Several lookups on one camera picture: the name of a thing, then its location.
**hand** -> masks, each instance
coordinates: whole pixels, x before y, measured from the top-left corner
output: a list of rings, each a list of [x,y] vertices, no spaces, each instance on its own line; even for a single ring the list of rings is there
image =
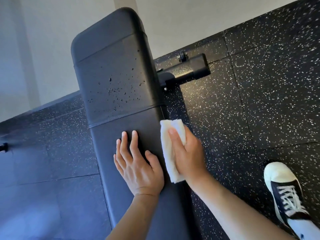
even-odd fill
[[[135,130],[132,132],[130,152],[132,156],[128,152],[128,135],[124,131],[122,139],[117,140],[117,152],[113,156],[115,166],[134,196],[158,197],[165,184],[162,168],[157,156],[150,151],[145,152],[150,165],[144,160],[138,149],[138,133]]]
[[[201,141],[192,134],[186,125],[184,127],[186,131],[185,146],[182,144],[180,136],[174,128],[169,129],[169,135],[176,156],[177,170],[190,185],[190,183],[193,183],[199,177],[207,175],[208,171]]]

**shoe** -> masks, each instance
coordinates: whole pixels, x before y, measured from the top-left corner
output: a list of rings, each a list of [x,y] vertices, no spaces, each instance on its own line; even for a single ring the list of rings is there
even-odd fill
[[[264,169],[264,181],[274,200],[280,222],[289,227],[288,219],[311,220],[303,206],[301,185],[294,173],[282,162],[271,162]]]

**shoe sole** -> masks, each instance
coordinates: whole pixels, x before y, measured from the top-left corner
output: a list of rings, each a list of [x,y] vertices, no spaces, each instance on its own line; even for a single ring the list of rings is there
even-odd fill
[[[275,199],[275,197],[274,197],[274,195],[273,195],[273,191],[272,191],[272,187],[271,187],[271,180],[269,181],[269,183],[266,182],[266,178],[264,177],[264,172],[263,172],[264,183],[266,184],[268,190],[269,190],[270,193],[272,194],[273,202],[274,202],[274,211],[275,211],[275,214],[276,214],[277,218],[279,219],[279,221],[282,222],[283,225],[285,225],[286,227],[290,228],[290,226],[288,226],[288,225],[284,222],[284,220],[282,219],[282,217],[281,217],[281,214],[280,214],[280,212],[279,212],[279,209],[278,209],[278,206],[277,206],[277,203],[276,203],[276,199]],[[295,180],[298,182],[298,185],[299,185],[299,187],[300,187],[301,194],[302,194],[302,188],[301,188],[300,182],[299,182],[299,180],[298,180],[298,178],[297,178],[296,176],[295,176]]]

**black leather upholstery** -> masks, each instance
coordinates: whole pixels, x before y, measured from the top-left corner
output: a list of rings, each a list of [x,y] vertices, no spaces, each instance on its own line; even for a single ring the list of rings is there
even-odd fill
[[[133,199],[113,162],[116,140],[122,131],[137,130],[141,150],[156,154],[165,171],[165,187],[147,238],[191,239],[192,214],[183,207],[182,184],[171,184],[166,173],[159,123],[166,118],[166,108],[138,15],[130,8],[116,10],[76,36],[71,52],[112,227]]]

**white shoelace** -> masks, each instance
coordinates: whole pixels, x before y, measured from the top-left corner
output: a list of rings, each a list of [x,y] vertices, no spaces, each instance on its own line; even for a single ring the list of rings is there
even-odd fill
[[[296,212],[309,214],[306,208],[301,205],[301,201],[293,185],[278,186],[277,189],[280,190],[279,194],[284,194],[281,196],[281,199],[283,201],[285,213],[288,217],[292,216]]]

